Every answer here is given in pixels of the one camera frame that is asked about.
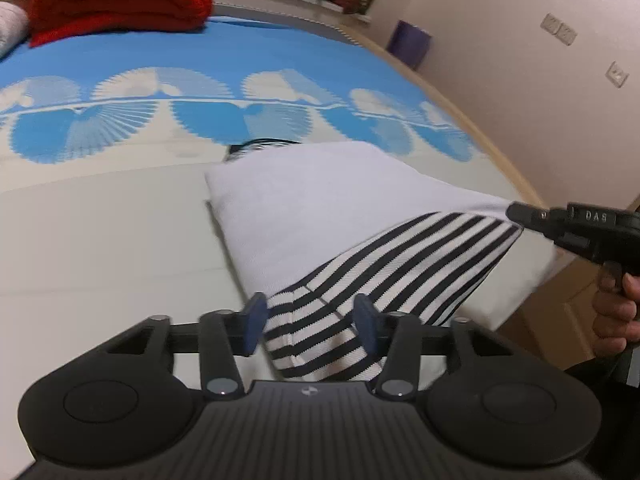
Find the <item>person's right hand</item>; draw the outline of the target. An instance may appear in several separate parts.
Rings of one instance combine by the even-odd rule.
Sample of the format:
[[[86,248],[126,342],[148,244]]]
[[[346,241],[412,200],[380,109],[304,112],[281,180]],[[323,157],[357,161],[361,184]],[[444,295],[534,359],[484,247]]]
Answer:
[[[614,275],[603,268],[597,284],[592,298],[596,314],[592,323],[596,335],[592,351],[595,356],[616,356],[640,338],[639,278],[626,273],[622,286],[618,287]]]

